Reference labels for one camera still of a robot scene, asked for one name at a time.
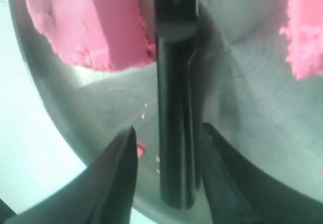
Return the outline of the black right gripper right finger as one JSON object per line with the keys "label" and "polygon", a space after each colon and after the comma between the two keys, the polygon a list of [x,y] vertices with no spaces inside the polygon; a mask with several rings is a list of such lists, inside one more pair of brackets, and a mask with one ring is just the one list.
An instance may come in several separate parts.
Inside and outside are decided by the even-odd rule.
{"label": "black right gripper right finger", "polygon": [[322,223],[322,203],[260,170],[209,123],[201,128],[201,172],[213,223]]}

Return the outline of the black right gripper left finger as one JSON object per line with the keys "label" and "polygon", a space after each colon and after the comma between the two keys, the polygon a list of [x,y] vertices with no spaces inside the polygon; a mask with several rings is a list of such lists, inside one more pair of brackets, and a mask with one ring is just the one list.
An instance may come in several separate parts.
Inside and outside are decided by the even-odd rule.
{"label": "black right gripper left finger", "polygon": [[136,133],[128,127],[72,182],[5,222],[129,223],[137,173]]}

